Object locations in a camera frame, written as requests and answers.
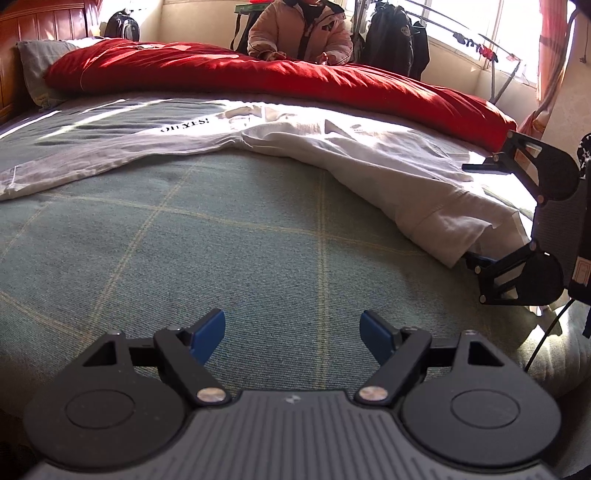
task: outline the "power cord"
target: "power cord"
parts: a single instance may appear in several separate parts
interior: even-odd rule
[[[542,344],[544,343],[544,341],[548,338],[548,335],[550,335],[550,332],[552,331],[552,329],[556,326],[556,324],[558,323],[558,321],[560,320],[560,317],[562,317],[562,314],[564,312],[566,312],[569,307],[574,303],[574,299],[570,299],[567,304],[564,306],[564,308],[561,310],[561,312],[556,316],[556,318],[554,319],[554,321],[550,324],[550,326],[548,327],[548,329],[546,330],[546,332],[544,333],[544,336],[542,337],[542,340],[540,340],[540,342],[538,343],[538,346],[535,348],[534,353],[531,354],[530,360],[527,362],[527,365],[525,366],[525,368],[523,369],[524,372],[527,372],[530,367],[531,364],[534,362],[535,356],[538,354],[538,352],[540,351],[540,348],[542,348]]]

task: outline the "red duvet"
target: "red duvet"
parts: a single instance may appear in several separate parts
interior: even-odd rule
[[[517,128],[485,100],[394,73],[361,65],[265,62],[200,43],[105,40],[62,57],[49,68],[46,82],[77,94],[270,93],[339,103],[407,118],[489,151],[499,150],[507,130]]]

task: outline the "curtain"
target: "curtain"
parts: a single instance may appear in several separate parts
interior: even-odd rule
[[[538,62],[538,109],[519,126],[519,132],[541,138],[562,84],[570,27],[567,21],[568,0],[540,0],[542,32]]]

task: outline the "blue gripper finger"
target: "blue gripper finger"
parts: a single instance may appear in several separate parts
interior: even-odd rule
[[[189,330],[193,334],[189,351],[197,362],[204,365],[226,333],[226,316],[223,310],[214,309]]]
[[[365,310],[359,319],[359,336],[380,365],[396,351],[396,337],[400,331],[377,313]]]

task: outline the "backpack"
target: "backpack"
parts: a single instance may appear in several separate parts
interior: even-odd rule
[[[408,77],[414,60],[413,31],[404,8],[377,2],[361,63]]]
[[[127,10],[115,13],[107,22],[105,37],[139,41],[139,25]]]

